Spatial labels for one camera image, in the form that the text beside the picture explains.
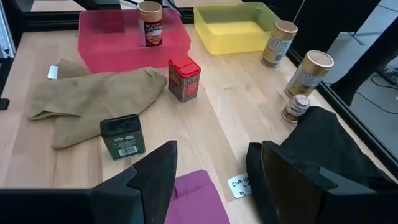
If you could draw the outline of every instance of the yellow plastic bin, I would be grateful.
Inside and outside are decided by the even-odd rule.
[[[279,18],[261,2],[195,6],[195,29],[211,54],[264,50]]]

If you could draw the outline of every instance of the barcode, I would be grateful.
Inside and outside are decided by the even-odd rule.
[[[138,152],[137,146],[131,146],[131,147],[127,147],[127,148],[124,148],[124,149],[120,149],[119,150],[119,155],[120,156],[125,156],[125,155],[132,154],[132,153],[135,153],[135,152]]]
[[[275,61],[278,62],[278,61],[282,60],[283,56],[284,56],[283,54],[276,55]]]

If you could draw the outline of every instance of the pink plastic bin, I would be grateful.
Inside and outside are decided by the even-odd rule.
[[[188,54],[191,39],[174,9],[163,9],[163,43],[141,44],[138,10],[85,11],[80,14],[78,51],[92,73],[125,72],[146,66],[166,67]]]

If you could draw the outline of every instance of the wooden table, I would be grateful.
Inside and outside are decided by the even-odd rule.
[[[34,10],[49,9],[48,2],[35,1]],[[177,140],[177,176],[207,170],[231,223],[260,223],[252,198],[234,199],[227,180],[245,172],[249,142],[280,144],[294,129],[280,111],[287,100],[283,89],[296,67],[284,57],[279,68],[267,68],[259,60],[260,52],[211,55],[193,25],[185,27],[192,40],[189,55],[202,67],[198,98],[181,104],[165,89],[140,115],[147,152]],[[31,122],[25,117],[30,95],[47,79],[50,65],[60,58],[84,65],[76,43],[77,31],[22,36],[2,95],[11,104],[0,112],[0,187],[93,187],[143,157],[113,161],[100,137],[53,150],[54,119]],[[317,91],[310,101],[333,111]],[[361,150],[393,178],[340,117],[339,121]]]

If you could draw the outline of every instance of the red tin lid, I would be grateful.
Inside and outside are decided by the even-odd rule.
[[[201,68],[188,55],[179,55],[169,60],[169,65],[173,66],[178,73],[189,78],[200,73]]]

